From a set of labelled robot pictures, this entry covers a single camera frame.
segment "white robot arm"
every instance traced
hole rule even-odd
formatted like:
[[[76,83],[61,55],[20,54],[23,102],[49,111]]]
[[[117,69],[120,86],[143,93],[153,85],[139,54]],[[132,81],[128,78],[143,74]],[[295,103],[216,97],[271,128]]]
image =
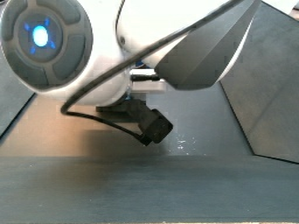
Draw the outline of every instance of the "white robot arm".
[[[284,14],[290,14],[292,8],[296,7],[298,1],[296,0],[264,0],[264,3],[272,5],[278,10],[280,10]]]
[[[129,64],[127,69],[111,71],[125,65],[131,55],[144,51],[143,62],[155,70],[157,80],[165,80],[177,89],[210,87],[236,61],[259,3],[9,0],[1,16],[4,56],[33,92],[67,102],[64,114],[71,102],[101,108],[123,102],[128,114],[141,123],[147,139],[143,143],[159,143],[172,125],[140,101],[124,99],[161,90],[164,83],[148,81],[137,88]],[[164,43],[157,49],[159,41]],[[149,117],[145,121],[140,121],[143,113]]]

